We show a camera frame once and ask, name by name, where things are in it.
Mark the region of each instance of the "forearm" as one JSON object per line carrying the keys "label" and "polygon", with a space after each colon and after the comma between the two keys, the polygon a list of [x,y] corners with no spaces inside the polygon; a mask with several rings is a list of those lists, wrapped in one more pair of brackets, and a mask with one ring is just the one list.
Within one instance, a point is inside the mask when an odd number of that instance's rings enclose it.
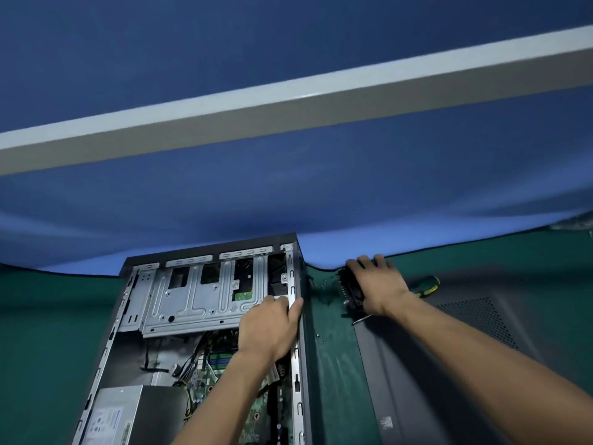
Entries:
{"label": "forearm", "polygon": [[593,399],[547,367],[412,294],[390,305],[388,314],[516,444],[591,442]]}
{"label": "forearm", "polygon": [[237,443],[249,409],[271,365],[255,354],[237,352],[173,445]]}

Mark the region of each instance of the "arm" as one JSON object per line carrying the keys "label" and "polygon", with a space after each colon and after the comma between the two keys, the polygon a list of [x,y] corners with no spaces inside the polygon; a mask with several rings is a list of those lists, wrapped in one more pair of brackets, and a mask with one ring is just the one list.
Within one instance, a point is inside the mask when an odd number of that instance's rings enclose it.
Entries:
{"label": "arm", "polygon": [[302,304],[297,299],[286,314],[288,299],[268,296],[243,315],[239,350],[173,445],[237,443],[262,381],[295,340]]}
{"label": "arm", "polygon": [[537,361],[412,294],[380,254],[347,262],[369,314],[388,316],[432,352],[517,445],[593,443],[593,399]]}

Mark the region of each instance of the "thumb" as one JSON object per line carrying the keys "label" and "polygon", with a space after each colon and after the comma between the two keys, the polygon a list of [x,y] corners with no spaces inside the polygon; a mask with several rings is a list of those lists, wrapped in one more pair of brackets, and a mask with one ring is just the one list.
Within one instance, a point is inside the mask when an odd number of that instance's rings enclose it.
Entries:
{"label": "thumb", "polygon": [[301,316],[302,305],[305,303],[304,299],[296,299],[295,302],[292,304],[291,308],[288,311],[288,322],[297,325],[298,319]]}

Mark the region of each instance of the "finger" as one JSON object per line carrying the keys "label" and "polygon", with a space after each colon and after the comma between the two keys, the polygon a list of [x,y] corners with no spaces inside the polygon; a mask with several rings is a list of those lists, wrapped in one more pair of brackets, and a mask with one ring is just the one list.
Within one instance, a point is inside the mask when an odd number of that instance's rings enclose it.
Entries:
{"label": "finger", "polygon": [[370,269],[375,266],[366,254],[359,256],[356,260],[359,261],[365,269]]}
{"label": "finger", "polygon": [[278,297],[276,299],[276,303],[278,304],[278,306],[282,306],[284,308],[284,312],[286,312],[286,310],[288,309],[288,298],[287,297]]}
{"label": "finger", "polygon": [[385,262],[385,257],[382,254],[375,254],[375,262],[377,267],[386,268],[387,263]]}
{"label": "finger", "polygon": [[301,316],[302,305],[305,303],[304,299],[296,299],[288,311],[288,321],[291,324],[297,325],[298,319]]}
{"label": "finger", "polygon": [[348,259],[348,261],[346,261],[346,265],[349,269],[352,270],[352,273],[354,273],[355,275],[358,275],[358,273],[363,270],[362,266],[360,265],[360,262],[356,259]]}

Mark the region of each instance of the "hand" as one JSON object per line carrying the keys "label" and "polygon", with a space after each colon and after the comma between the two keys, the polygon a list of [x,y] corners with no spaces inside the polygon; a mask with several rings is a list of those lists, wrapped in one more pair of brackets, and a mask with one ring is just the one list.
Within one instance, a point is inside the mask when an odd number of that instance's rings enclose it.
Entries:
{"label": "hand", "polygon": [[375,254],[376,266],[367,255],[357,260],[349,259],[346,265],[352,270],[365,296],[363,306],[367,314],[387,316],[389,307],[413,295],[400,272],[381,254]]}
{"label": "hand", "polygon": [[271,366],[290,350],[297,336],[303,299],[288,309],[288,299],[271,295],[252,307],[239,323],[239,351],[260,355]]}

